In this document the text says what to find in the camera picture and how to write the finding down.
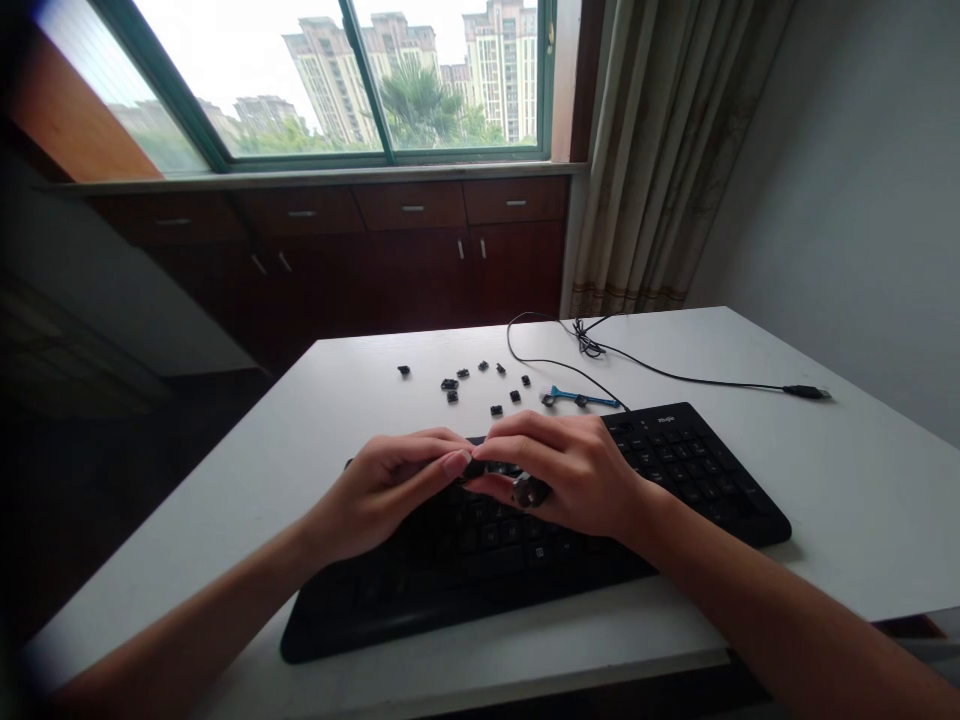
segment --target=drawer handle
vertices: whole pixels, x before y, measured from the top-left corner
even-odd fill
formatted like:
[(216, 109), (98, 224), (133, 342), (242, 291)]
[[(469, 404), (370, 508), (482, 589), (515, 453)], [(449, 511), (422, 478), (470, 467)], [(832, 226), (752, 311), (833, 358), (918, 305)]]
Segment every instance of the drawer handle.
[(263, 266), (263, 263), (260, 262), (260, 258), (257, 257), (256, 253), (250, 253), (250, 259), (253, 260), (253, 264), (257, 266), (257, 270), (264, 275), (267, 274), (267, 269)]

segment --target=hand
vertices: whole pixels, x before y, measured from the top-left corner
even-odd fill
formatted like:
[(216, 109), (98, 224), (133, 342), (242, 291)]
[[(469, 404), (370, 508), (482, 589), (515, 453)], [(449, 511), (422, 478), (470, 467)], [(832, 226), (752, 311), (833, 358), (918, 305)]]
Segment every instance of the hand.
[(375, 548), (463, 473), (472, 449), (447, 428), (371, 439), (302, 520), (318, 556), (332, 563)]
[[(553, 493), (526, 511), (531, 515), (621, 542), (669, 495), (627, 465), (603, 420), (593, 415), (550, 418), (530, 410), (513, 415), (491, 428), (473, 457), (515, 463), (547, 483)], [(483, 475), (465, 487), (517, 507), (512, 481), (503, 475)]]

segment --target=green window frame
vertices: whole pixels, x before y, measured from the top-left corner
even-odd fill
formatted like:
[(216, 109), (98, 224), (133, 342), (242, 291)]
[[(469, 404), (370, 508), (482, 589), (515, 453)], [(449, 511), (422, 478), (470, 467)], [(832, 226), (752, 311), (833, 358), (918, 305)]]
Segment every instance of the green window frame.
[(554, 48), (551, 27), (556, 0), (537, 3), (537, 144), (522, 147), (394, 149), (380, 93), (366, 49), (360, 40), (359, 22), (352, 0), (338, 0), (343, 28), (356, 57), (383, 152), (258, 155), (234, 157), (227, 150), (200, 103), (167, 55), (133, 0), (89, 0), (90, 5), (126, 51), (144, 80), (180, 126), (187, 140), (215, 173), (375, 168), (469, 162), (523, 162), (549, 160), (553, 125)]

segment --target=keyboard cable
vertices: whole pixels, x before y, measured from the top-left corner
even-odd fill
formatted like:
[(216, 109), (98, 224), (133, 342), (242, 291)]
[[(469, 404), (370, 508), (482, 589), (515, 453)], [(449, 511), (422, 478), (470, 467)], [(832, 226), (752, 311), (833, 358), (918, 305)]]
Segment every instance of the keyboard cable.
[(655, 368), (652, 365), (648, 365), (642, 360), (638, 360), (637, 358), (633, 357), (633, 355), (625, 353), (623, 350), (619, 350), (610, 345), (604, 345), (603, 343), (598, 343), (596, 340), (594, 340), (589, 335), (587, 335), (587, 333), (590, 330), (592, 330), (593, 328), (595, 328), (597, 325), (604, 322), (605, 320), (609, 320), (610, 318), (616, 317), (617, 315), (626, 315), (626, 314), (627, 313), (620, 312), (620, 313), (615, 313), (613, 315), (605, 315), (604, 317), (600, 318), (594, 323), (591, 323), (590, 325), (587, 325), (586, 327), (584, 327), (583, 318), (574, 318), (573, 330), (570, 330), (569, 328), (567, 328), (566, 325), (563, 324), (563, 322), (558, 317), (554, 317), (553, 315), (547, 315), (545, 313), (533, 312), (528, 310), (526, 312), (520, 313), (507, 324), (507, 349), (510, 351), (510, 354), (513, 356), (513, 359), (516, 360), (517, 362), (522, 362), (522, 363), (548, 362), (554, 365), (560, 365), (561, 367), (565, 367), (580, 373), (587, 380), (589, 380), (598, 388), (600, 388), (605, 393), (607, 393), (607, 395), (609, 395), (613, 400), (620, 403), (623, 406), (623, 409), (628, 412), (630, 411), (630, 408), (628, 408), (626, 404), (624, 404), (624, 402), (620, 400), (620, 398), (618, 398), (612, 392), (607, 390), (603, 385), (598, 383), (596, 380), (594, 380), (592, 377), (590, 377), (587, 373), (583, 372), (582, 370), (579, 370), (578, 368), (575, 368), (572, 365), (567, 365), (566, 363), (562, 363), (557, 360), (550, 360), (549, 358), (522, 358), (518, 356), (517, 353), (514, 352), (513, 345), (510, 342), (510, 328), (513, 327), (513, 324), (517, 322), (517, 320), (527, 315), (534, 315), (537, 317), (546, 318), (547, 320), (553, 320), (559, 323), (560, 327), (562, 327), (564, 331), (567, 332), (567, 334), (572, 335), (577, 339), (577, 342), (580, 347), (580, 352), (586, 355), (588, 358), (592, 358), (592, 359), (599, 358), (601, 355), (605, 355), (606, 352), (610, 350), (612, 352), (623, 355), (625, 358), (629, 360), (633, 360), (633, 362), (637, 363), (637, 365), (640, 365), (641, 367), (645, 367), (647, 370), (652, 370), (653, 372), (658, 373), (660, 375), (664, 375), (668, 378), (673, 378), (674, 380), (682, 380), (683, 382), (700, 383), (701, 385), (720, 385), (722, 387), (739, 387), (739, 388), (755, 388), (760, 390), (775, 390), (778, 392), (786, 393), (787, 395), (796, 395), (797, 397), (806, 398), (808, 400), (827, 400), (831, 397), (828, 391), (821, 390), (820, 388), (813, 387), (812, 385), (763, 385), (761, 383), (737, 383), (737, 382), (727, 382), (725, 380), (704, 380), (702, 378), (688, 378), (688, 377), (684, 377), (683, 375), (674, 375), (673, 373), (669, 373), (666, 370), (660, 370), (659, 368)]

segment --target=wooden cabinet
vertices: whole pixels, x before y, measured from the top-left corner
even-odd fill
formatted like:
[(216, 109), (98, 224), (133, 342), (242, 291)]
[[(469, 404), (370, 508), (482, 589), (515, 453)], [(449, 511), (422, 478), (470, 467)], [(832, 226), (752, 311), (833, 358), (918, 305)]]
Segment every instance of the wooden cabinet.
[(563, 272), (560, 221), (470, 228), (482, 322), (504, 325), (525, 310), (556, 315)]
[(467, 224), (459, 182), (355, 185), (368, 230), (462, 227)]
[(146, 248), (154, 261), (264, 367), (282, 372), (314, 340), (270, 258), (243, 245)]
[(274, 372), (318, 339), (499, 325), (559, 309), (566, 177), (91, 204)]

